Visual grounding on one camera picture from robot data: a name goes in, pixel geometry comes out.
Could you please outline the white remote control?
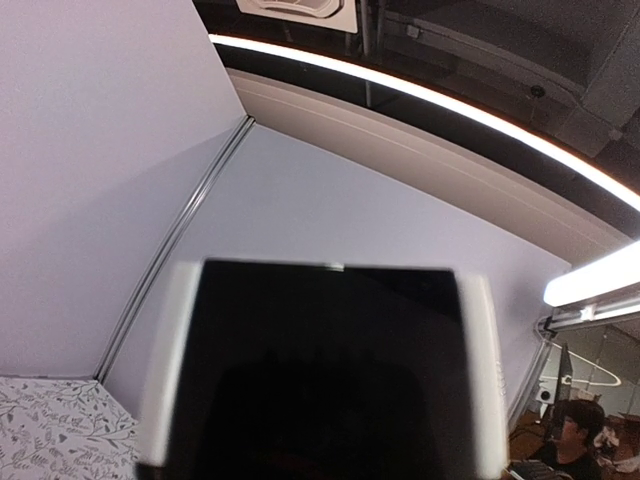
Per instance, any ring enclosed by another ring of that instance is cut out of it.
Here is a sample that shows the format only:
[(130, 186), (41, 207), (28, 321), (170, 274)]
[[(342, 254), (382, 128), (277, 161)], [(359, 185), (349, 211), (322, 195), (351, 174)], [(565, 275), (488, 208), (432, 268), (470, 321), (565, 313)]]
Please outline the white remote control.
[(498, 479), (508, 426), (487, 279), (205, 259), (169, 277), (140, 479)]

